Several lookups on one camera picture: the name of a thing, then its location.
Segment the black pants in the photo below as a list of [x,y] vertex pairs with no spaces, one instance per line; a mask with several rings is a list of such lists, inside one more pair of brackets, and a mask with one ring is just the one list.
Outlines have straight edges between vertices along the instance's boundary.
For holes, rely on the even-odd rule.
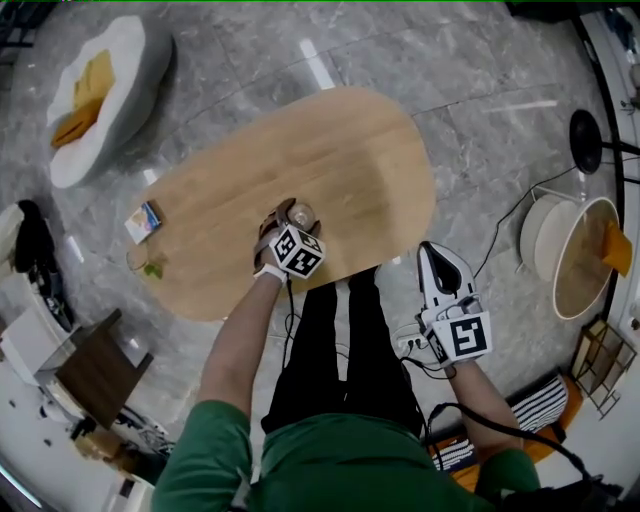
[[349,288],[346,388],[338,378],[337,296],[330,283],[307,294],[289,363],[278,379],[269,414],[262,420],[265,433],[317,414],[342,412],[395,421],[420,435],[422,418],[391,346],[374,271],[353,276]]

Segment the green shirt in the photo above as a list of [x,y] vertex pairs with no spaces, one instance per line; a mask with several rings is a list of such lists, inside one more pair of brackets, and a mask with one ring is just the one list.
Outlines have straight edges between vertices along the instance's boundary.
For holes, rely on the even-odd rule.
[[[249,420],[222,402],[191,411],[153,496],[153,512],[229,509],[251,477]],[[354,414],[321,414],[267,436],[262,474],[246,496],[251,512],[494,510],[500,489],[539,487],[523,451],[483,464],[476,494],[437,471],[401,425]]]

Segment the oval table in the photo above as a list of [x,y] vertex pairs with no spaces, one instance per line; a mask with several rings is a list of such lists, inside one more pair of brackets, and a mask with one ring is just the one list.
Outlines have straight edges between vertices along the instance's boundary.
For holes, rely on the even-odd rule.
[[553,195],[536,201],[525,218],[522,260],[542,279],[553,281],[553,307],[563,320],[584,313],[607,285],[612,268],[603,263],[602,248],[609,221],[619,223],[606,197],[578,206]]
[[170,311],[225,317],[251,286],[258,226],[295,197],[322,221],[327,258],[294,291],[386,262],[425,236],[435,186],[413,120],[389,98],[339,87],[304,98],[231,134],[146,189],[162,226],[130,247],[132,268]]

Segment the small box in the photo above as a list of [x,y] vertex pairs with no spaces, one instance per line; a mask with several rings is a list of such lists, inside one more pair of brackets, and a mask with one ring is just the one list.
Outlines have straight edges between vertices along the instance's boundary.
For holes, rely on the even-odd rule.
[[269,246],[278,266],[294,276],[308,279],[324,261],[326,252],[322,240],[289,224]]
[[151,208],[151,204],[142,203],[124,225],[136,244],[142,242],[151,233],[160,227],[160,219]]

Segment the black floor lamp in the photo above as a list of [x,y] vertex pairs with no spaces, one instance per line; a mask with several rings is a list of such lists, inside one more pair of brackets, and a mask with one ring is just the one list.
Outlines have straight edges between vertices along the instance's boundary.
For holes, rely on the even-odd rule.
[[[604,142],[598,123],[586,110],[576,110],[571,116],[569,144],[573,160],[585,174],[593,174],[600,167],[602,148],[640,156],[640,148],[626,142]],[[640,185],[640,181],[631,178],[624,178],[624,181]]]

